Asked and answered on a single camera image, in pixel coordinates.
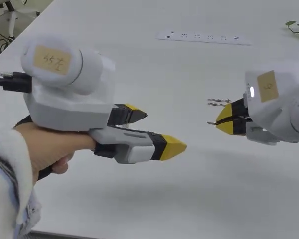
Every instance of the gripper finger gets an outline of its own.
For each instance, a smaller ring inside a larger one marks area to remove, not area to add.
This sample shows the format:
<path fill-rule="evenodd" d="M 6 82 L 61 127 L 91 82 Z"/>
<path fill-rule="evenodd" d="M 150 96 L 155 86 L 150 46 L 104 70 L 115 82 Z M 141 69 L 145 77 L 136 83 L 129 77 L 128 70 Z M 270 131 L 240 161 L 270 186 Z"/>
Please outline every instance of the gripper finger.
<path fill-rule="evenodd" d="M 115 158 L 123 164 L 165 161 L 187 148 L 186 144 L 169 135 L 118 127 L 92 130 L 89 135 L 97 142 L 95 155 Z"/>

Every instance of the chair leg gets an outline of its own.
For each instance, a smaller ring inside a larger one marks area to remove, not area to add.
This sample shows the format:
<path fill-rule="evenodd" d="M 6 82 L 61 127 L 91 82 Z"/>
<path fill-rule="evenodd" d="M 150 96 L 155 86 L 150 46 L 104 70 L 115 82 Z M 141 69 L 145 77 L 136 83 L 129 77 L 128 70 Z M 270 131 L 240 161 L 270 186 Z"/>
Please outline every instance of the chair leg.
<path fill-rule="evenodd" d="M 14 28 L 15 28 L 15 22 L 17 19 L 17 13 L 14 11 L 11 13 L 10 22 L 9 22 L 9 35 L 10 38 L 14 39 Z"/>

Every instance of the white sleeve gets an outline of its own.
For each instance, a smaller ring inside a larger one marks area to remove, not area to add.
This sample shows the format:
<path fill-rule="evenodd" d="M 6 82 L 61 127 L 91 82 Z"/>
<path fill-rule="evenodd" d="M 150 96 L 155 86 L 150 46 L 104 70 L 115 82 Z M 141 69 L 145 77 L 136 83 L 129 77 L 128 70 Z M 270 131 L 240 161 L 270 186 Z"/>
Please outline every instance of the white sleeve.
<path fill-rule="evenodd" d="M 25 140 L 15 130 L 0 131 L 0 239 L 16 238 L 16 234 L 29 231 L 28 226 L 34 224 L 29 218 L 33 213 L 29 211 L 36 209 L 31 208 L 33 195 L 32 167 Z"/>

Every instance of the white table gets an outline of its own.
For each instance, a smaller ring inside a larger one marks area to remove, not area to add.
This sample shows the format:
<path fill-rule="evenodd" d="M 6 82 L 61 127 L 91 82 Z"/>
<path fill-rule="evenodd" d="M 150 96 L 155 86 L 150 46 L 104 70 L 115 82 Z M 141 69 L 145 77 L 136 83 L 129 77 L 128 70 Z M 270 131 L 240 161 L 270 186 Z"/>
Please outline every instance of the white table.
<path fill-rule="evenodd" d="M 36 230 L 104 239 L 299 239 L 299 144 L 268 147 L 206 124 L 238 99 L 244 71 L 284 59 L 299 38 L 299 0 L 55 0 L 0 56 L 21 70 L 30 35 L 62 34 L 95 45 L 117 63 L 117 103 L 148 112 L 135 129 L 188 144 L 167 162 L 119 165 L 79 152 L 63 176 L 36 186 L 44 206 Z M 251 47 L 156 40 L 166 28 L 243 34 Z M 0 89 L 0 127 L 27 115 L 22 95 Z"/>

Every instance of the label on robot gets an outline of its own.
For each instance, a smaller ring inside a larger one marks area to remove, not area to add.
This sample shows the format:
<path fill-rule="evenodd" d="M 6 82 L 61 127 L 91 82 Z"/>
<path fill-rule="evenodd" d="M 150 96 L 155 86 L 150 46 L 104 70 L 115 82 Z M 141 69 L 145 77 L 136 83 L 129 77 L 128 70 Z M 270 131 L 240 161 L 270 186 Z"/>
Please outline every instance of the label on robot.
<path fill-rule="evenodd" d="M 261 102 L 271 101 L 279 97 L 275 72 L 269 71 L 257 77 Z"/>
<path fill-rule="evenodd" d="M 59 75 L 66 75 L 72 55 L 68 52 L 39 45 L 35 48 L 33 65 Z"/>

